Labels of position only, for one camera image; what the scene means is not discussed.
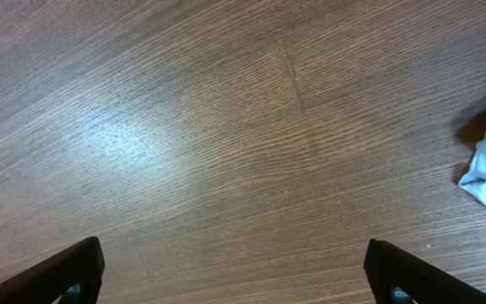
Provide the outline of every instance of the wood grain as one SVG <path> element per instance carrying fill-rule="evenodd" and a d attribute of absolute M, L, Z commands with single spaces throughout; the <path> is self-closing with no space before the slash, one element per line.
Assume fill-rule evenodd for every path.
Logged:
<path fill-rule="evenodd" d="M 0 1 L 0 281 L 95 235 L 104 303 L 371 303 L 374 237 L 486 292 L 485 109 L 486 2 Z"/>

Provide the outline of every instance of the wooden surface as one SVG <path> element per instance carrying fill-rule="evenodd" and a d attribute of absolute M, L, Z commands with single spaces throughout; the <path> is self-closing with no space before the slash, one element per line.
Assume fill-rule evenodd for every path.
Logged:
<path fill-rule="evenodd" d="M 0 281 L 98 236 L 102 303 L 371 303 L 375 237 L 486 292 L 484 109 L 485 1 L 0 1 Z"/>

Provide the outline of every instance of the black object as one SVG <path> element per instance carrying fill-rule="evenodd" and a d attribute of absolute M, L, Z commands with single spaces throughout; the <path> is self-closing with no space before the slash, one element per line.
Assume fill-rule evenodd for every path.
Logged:
<path fill-rule="evenodd" d="M 386 241 L 370 240 L 364 261 L 377 304 L 486 304 L 486 294 Z"/>
<path fill-rule="evenodd" d="M 0 304 L 94 304 L 105 261 L 99 239 L 88 237 L 0 284 Z"/>

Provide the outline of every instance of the brown wood tabletop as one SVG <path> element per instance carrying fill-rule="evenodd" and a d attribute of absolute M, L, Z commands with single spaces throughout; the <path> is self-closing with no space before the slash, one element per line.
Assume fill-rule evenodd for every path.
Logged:
<path fill-rule="evenodd" d="M 371 303 L 374 237 L 486 292 L 485 110 L 486 1 L 0 1 L 0 282 L 98 236 L 102 303 Z"/>

